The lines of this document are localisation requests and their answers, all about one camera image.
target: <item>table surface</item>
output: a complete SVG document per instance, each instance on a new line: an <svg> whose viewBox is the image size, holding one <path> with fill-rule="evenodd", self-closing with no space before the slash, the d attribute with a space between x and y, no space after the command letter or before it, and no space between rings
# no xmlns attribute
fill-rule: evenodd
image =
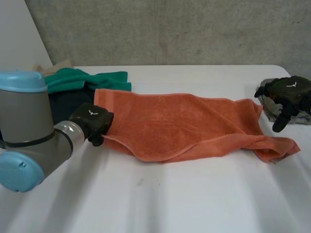
<svg viewBox="0 0 311 233"><path fill-rule="evenodd" d="M128 71L133 92L250 98L278 66L77 67L90 74ZM311 229L311 126L266 135L294 139L301 152L277 165L250 150L170 164L83 147L29 193L0 187L1 233L302 233Z"/></svg>

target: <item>concrete wall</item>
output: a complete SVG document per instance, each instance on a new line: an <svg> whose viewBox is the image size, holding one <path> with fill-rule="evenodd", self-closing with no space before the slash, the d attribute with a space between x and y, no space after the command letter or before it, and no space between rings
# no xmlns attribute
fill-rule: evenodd
<svg viewBox="0 0 311 233"><path fill-rule="evenodd" d="M273 64L311 77L310 0L26 0L53 63Z"/></svg>

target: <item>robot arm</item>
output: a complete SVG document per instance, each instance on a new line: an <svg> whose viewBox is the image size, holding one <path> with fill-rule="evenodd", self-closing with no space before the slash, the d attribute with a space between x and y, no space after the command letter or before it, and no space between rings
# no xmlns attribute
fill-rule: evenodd
<svg viewBox="0 0 311 233"><path fill-rule="evenodd" d="M305 111L311 115L311 81L299 76L274 79L272 82L261 86L255 93L255 97L265 95L273 99L275 103L283 106L281 114L273 124L273 131L282 131L292 116L297 116L299 111Z"/></svg>
<svg viewBox="0 0 311 233"><path fill-rule="evenodd" d="M88 139L100 146L113 113L82 105L53 125L44 77L33 71L0 73L0 128L7 151L0 155L0 183L27 192L44 181Z"/></svg>

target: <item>green cloth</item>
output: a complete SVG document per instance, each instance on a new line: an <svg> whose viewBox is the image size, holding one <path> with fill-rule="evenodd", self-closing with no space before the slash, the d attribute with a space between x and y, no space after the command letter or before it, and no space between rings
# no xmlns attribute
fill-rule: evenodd
<svg viewBox="0 0 311 233"><path fill-rule="evenodd" d="M79 69L62 68L45 78L49 94L60 91L78 90L85 85L90 89L113 89L131 91L127 72L112 72L90 75Z"/></svg>

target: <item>light blue robot joint cap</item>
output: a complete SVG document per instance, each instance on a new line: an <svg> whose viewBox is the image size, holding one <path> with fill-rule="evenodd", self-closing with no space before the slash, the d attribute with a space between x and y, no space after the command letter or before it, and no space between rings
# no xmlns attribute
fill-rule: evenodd
<svg viewBox="0 0 311 233"><path fill-rule="evenodd" d="M27 155L6 151L0 155L0 184L15 192L28 192L45 179L40 165Z"/></svg>
<svg viewBox="0 0 311 233"><path fill-rule="evenodd" d="M43 75L36 71L0 71L0 90L37 93L48 89Z"/></svg>

